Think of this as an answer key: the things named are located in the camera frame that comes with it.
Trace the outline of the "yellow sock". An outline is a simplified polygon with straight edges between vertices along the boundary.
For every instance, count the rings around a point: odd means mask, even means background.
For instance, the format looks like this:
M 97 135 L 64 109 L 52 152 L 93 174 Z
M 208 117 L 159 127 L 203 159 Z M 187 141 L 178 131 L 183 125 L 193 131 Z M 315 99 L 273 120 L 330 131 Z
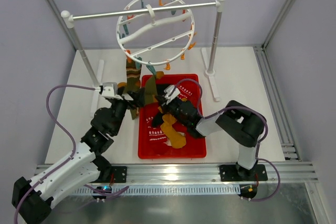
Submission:
M 163 124 L 172 126 L 176 123 L 176 118 L 171 114 L 167 113 L 162 116 Z

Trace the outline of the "olive orange sock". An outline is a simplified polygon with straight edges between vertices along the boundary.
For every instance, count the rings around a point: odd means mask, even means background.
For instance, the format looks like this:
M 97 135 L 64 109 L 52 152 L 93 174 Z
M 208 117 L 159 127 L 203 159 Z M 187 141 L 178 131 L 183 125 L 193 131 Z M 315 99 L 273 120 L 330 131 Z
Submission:
M 136 62 L 133 61 L 131 58 L 127 57 L 126 59 L 127 81 L 118 83 L 118 94 L 126 95 L 129 94 L 129 92 L 131 92 L 132 94 L 138 92 L 141 87 L 140 75 L 141 75 L 141 67 L 137 68 Z M 131 98 L 132 97 L 127 98 L 127 100 L 131 103 L 129 109 L 132 119 L 135 120 L 139 116 L 139 109 L 136 106 L 135 101 L 131 100 Z

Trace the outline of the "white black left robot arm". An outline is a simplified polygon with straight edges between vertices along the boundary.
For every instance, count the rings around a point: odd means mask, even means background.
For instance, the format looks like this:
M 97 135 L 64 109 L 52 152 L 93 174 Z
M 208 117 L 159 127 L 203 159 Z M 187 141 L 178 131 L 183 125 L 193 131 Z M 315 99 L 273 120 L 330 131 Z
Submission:
M 145 89 L 129 91 L 130 99 L 123 96 L 123 88 L 116 83 L 105 83 L 96 91 L 110 102 L 110 107 L 98 109 L 91 120 L 90 129 L 72 150 L 48 169 L 30 179 L 19 178 L 14 183 L 12 205 L 14 223 L 22 217 L 26 223 L 42 223 L 51 211 L 76 189 L 91 182 L 108 180 L 112 166 L 103 153 L 112 145 L 128 109 L 145 105 Z

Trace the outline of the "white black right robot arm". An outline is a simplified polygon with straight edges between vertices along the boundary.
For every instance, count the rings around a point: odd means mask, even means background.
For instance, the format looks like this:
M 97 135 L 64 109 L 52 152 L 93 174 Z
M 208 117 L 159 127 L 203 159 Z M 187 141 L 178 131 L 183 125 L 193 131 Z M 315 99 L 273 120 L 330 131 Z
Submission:
M 169 100 L 162 95 L 155 98 L 163 113 L 172 115 L 194 138 L 203 138 L 219 131 L 226 132 L 239 144 L 238 161 L 235 164 L 237 176 L 243 180 L 256 177 L 260 143 L 268 134 L 267 120 L 263 115 L 231 100 L 216 113 L 202 116 L 198 107 L 189 100 Z

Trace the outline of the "white round clip hanger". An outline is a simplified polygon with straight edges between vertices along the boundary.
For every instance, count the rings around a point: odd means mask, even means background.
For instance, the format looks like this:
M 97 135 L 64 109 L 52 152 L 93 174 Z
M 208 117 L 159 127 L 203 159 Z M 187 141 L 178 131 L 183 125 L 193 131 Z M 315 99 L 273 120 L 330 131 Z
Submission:
M 183 0 L 133 0 L 126 15 L 118 18 L 116 37 L 127 60 L 137 68 L 154 72 L 157 66 L 183 60 L 196 42 L 195 18 L 191 9 L 182 9 Z

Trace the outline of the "red plastic bin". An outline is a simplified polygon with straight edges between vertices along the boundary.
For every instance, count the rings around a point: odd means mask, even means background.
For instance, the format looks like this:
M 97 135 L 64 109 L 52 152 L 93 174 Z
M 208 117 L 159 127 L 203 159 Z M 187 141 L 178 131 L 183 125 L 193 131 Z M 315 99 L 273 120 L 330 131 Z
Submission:
M 156 80 L 156 84 L 157 86 L 162 85 L 162 84 L 167 84 L 168 86 L 171 84 L 175 85 L 180 80 L 187 79 L 187 78 L 193 79 L 196 82 L 198 82 L 198 75 L 194 73 L 193 74 L 167 74 L 167 75 L 164 75 L 160 80 Z M 179 84 L 177 88 L 180 90 L 180 94 L 178 96 L 180 99 L 183 100 L 183 98 L 186 98 L 189 101 L 191 101 L 191 103 L 194 106 L 197 105 L 197 101 L 200 97 L 200 90 L 197 84 L 190 82 L 190 81 L 186 81 L 186 82 L 183 82 L 182 84 Z M 139 134 L 143 132 L 141 130 L 141 127 L 146 126 L 145 123 L 140 122 L 141 112 L 143 109 L 144 107 L 140 109 L 140 115 L 139 115 Z M 206 142 L 205 142 L 204 137 L 203 138 L 192 137 L 191 146 L 193 150 L 196 151 L 196 153 L 186 158 L 204 158 L 206 156 Z M 142 159 L 139 156 L 139 141 L 138 141 L 138 157 Z M 166 158 L 149 158 L 149 159 L 166 159 Z

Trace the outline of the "black sock in bin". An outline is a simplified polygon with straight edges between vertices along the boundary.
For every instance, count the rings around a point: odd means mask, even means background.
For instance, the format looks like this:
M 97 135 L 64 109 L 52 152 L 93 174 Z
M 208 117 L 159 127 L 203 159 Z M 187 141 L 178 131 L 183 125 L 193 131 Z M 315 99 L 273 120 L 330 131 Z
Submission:
M 162 112 L 158 112 L 158 113 L 153 117 L 153 120 L 152 120 L 152 127 L 153 127 L 153 128 L 158 128 L 158 127 L 160 127 L 160 126 L 164 123 L 164 119 L 163 119 L 164 116 L 165 116 L 164 113 L 162 113 Z

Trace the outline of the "mustard sock in bin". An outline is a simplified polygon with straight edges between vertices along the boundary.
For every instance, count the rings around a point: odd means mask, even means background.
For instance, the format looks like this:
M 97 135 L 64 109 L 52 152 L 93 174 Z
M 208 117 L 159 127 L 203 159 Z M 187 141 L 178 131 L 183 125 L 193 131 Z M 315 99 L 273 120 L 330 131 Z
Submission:
M 183 148 L 186 145 L 186 137 L 177 132 L 172 125 L 163 123 L 161 125 L 162 132 L 170 140 L 171 146 L 175 149 Z

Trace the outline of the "red white patterned sock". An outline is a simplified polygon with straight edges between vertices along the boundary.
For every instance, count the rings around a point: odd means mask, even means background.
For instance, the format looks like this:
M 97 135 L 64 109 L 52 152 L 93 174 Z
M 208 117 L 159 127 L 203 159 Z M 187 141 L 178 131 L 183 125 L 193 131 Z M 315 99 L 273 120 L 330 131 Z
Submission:
M 192 137 L 187 133 L 186 127 L 177 120 L 172 126 L 177 132 L 185 135 L 186 145 L 183 148 L 175 149 L 165 144 L 167 136 L 162 132 L 161 126 L 152 127 L 153 117 L 158 112 L 162 112 L 158 102 L 146 105 L 141 112 L 140 122 L 145 123 L 146 126 L 141 127 L 143 132 L 139 134 L 139 156 L 142 159 L 186 158 L 195 154 L 196 151 L 191 146 Z

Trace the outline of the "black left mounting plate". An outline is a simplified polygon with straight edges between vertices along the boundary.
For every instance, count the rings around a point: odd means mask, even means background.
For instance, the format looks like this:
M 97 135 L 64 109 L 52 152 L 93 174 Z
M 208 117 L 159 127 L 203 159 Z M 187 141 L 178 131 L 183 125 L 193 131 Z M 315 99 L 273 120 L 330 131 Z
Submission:
M 104 168 L 97 179 L 98 183 L 126 183 L 127 182 L 126 166 L 111 166 Z

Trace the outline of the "black mounting plate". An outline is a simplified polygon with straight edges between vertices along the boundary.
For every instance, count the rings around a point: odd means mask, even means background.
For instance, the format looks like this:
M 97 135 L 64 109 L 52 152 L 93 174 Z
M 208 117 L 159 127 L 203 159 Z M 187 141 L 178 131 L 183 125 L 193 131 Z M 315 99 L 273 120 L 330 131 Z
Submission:
M 265 165 L 255 164 L 252 169 L 245 169 L 234 165 L 220 165 L 219 175 L 222 182 L 252 182 L 258 179 L 259 181 L 267 181 L 268 175 Z
M 127 182 L 126 166 L 111 166 L 104 168 L 97 179 L 98 183 L 126 183 Z

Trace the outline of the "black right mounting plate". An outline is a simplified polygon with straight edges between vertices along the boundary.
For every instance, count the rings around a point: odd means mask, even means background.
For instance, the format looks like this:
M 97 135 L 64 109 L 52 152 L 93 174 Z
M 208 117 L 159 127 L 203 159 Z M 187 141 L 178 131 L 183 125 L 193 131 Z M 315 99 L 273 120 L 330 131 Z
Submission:
M 220 165 L 219 175 L 222 182 L 252 182 L 258 179 L 259 181 L 267 181 L 268 175 L 265 165 L 255 164 L 252 169 L 245 169 L 234 165 Z

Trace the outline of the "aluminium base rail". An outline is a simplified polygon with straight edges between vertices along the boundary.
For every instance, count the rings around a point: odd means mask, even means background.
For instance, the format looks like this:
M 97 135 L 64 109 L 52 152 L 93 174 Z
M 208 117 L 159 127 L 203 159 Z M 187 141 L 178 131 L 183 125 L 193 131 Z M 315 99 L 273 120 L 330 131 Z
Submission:
M 277 182 L 276 172 L 282 183 L 317 183 L 318 176 L 311 162 L 274 162 L 265 165 L 266 184 Z M 127 183 L 139 185 L 158 184 L 229 184 L 220 180 L 220 163 L 191 164 L 125 164 Z

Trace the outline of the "aluminium frame rail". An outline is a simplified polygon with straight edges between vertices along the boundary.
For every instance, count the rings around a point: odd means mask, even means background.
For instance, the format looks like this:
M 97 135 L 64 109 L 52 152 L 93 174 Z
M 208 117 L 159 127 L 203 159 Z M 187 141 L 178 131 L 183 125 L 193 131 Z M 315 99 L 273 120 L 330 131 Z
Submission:
M 287 162 L 302 162 L 305 161 L 306 158 L 305 155 L 301 153 L 297 133 L 292 125 L 287 103 L 281 88 L 280 78 L 278 77 L 275 63 L 271 60 L 270 46 L 295 2 L 296 0 L 284 1 L 264 42 L 254 47 L 255 57 L 275 121 L 282 152 Z

